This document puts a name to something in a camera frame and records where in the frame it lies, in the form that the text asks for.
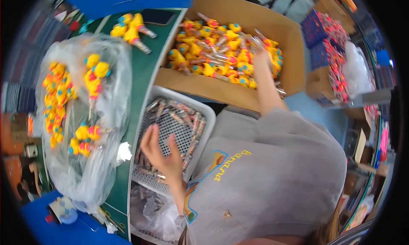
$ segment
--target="black phone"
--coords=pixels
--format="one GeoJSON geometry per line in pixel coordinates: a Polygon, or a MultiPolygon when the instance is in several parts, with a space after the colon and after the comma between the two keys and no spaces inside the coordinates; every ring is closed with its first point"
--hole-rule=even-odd
{"type": "Polygon", "coordinates": [[[166,26],[175,17],[175,13],[169,10],[144,9],[141,11],[144,23],[166,26]]]}

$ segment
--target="floor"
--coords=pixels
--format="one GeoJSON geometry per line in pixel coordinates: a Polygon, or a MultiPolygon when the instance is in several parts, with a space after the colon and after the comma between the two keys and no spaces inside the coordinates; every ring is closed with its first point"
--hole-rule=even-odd
{"type": "MultiPolygon", "coordinates": [[[[276,0],[272,9],[278,13],[283,13],[291,0],[276,0]]],[[[301,23],[309,10],[314,6],[313,0],[296,0],[287,12],[287,17],[296,23],[301,23]]],[[[305,75],[310,71],[310,55],[309,50],[304,45],[305,55],[305,75]]],[[[212,102],[208,99],[195,97],[202,102],[212,102]]],[[[304,118],[324,125],[334,138],[344,146],[348,118],[339,109],[325,109],[310,99],[305,92],[289,96],[284,99],[285,103],[291,111],[299,111],[304,118]]]]}

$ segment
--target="person's hand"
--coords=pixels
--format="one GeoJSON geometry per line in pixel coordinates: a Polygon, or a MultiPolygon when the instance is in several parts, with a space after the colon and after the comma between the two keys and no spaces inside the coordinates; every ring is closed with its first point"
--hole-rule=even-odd
{"type": "Polygon", "coordinates": [[[181,182],[182,163],[175,135],[171,134],[168,138],[171,154],[164,157],[159,146],[159,126],[153,124],[148,127],[141,141],[141,149],[149,162],[164,176],[168,182],[181,182]]]}
{"type": "Polygon", "coordinates": [[[254,73],[255,74],[264,74],[265,70],[269,71],[269,66],[271,64],[270,55],[267,50],[258,50],[253,57],[254,73]]]}

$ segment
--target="worker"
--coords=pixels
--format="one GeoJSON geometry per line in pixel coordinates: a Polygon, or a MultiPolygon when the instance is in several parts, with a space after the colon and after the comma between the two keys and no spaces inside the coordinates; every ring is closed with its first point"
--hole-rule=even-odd
{"type": "Polygon", "coordinates": [[[253,63],[261,117],[223,109],[192,181],[183,181],[174,134],[169,157],[161,153],[157,124],[146,130],[141,149],[166,176],[186,219],[180,242],[326,244],[338,234],[344,150],[324,126],[288,110],[271,78],[268,52],[256,53],[253,63]]]}

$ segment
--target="white plastic bag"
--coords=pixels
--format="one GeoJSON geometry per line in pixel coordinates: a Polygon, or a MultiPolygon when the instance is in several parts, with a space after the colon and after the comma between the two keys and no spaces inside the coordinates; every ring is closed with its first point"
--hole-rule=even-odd
{"type": "Polygon", "coordinates": [[[164,241],[178,241],[183,221],[172,198],[142,186],[131,189],[130,223],[136,229],[152,232],[164,241]]]}
{"type": "Polygon", "coordinates": [[[161,196],[163,206],[158,211],[155,219],[155,227],[153,232],[161,235],[165,241],[178,241],[181,232],[184,218],[179,215],[177,206],[173,198],[161,196]]]}
{"type": "Polygon", "coordinates": [[[60,43],[52,44],[40,67],[36,86],[37,116],[41,118],[43,150],[47,168],[56,189],[69,197],[74,206],[83,212],[94,213],[108,197],[115,182],[115,167],[120,141],[128,126],[132,66],[130,46],[119,38],[104,34],[84,33],[60,43]],[[90,123],[102,128],[114,128],[117,132],[102,135],[97,141],[103,149],[94,150],[90,156],[68,153],[70,139],[79,125],[88,119],[89,100],[84,74],[84,59],[97,53],[101,61],[110,64],[111,75],[104,78],[97,98],[95,115],[90,123]],[[66,66],[78,99],[66,104],[66,118],[62,124],[64,139],[51,149],[50,135],[44,125],[44,96],[47,93],[42,82],[49,73],[51,62],[66,66]]]}
{"type": "Polygon", "coordinates": [[[354,43],[345,43],[346,63],[342,66],[342,73],[348,84],[348,95],[355,99],[359,94],[369,93],[375,90],[372,83],[368,64],[361,48],[354,43]]]}

